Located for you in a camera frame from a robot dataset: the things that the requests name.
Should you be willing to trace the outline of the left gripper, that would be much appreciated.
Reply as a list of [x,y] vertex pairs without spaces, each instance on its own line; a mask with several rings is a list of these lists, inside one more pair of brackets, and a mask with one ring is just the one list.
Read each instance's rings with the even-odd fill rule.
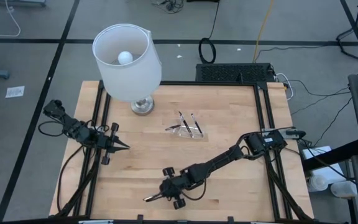
[[[111,147],[113,147],[113,145],[114,145],[114,136],[117,133],[118,129],[119,129],[119,125],[117,123],[112,123],[110,137],[107,138],[107,141],[105,143],[105,150],[106,151],[105,151],[105,154],[104,154],[104,156],[102,157],[102,160],[101,160],[102,165],[108,165],[109,164],[110,157],[109,157],[109,151],[108,150]],[[124,146],[124,147],[116,147],[116,152],[130,149],[130,147],[126,143],[123,143],[119,138],[116,138],[116,143]]]

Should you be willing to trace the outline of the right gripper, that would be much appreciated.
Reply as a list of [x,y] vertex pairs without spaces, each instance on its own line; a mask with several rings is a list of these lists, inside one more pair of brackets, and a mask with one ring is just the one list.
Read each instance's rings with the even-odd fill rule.
[[185,199],[180,198],[180,195],[186,185],[186,178],[182,175],[175,175],[173,167],[164,168],[162,172],[166,179],[160,184],[160,192],[144,198],[144,201],[153,202],[163,197],[166,197],[168,200],[174,198],[173,206],[175,210],[183,208],[186,205],[186,202]]

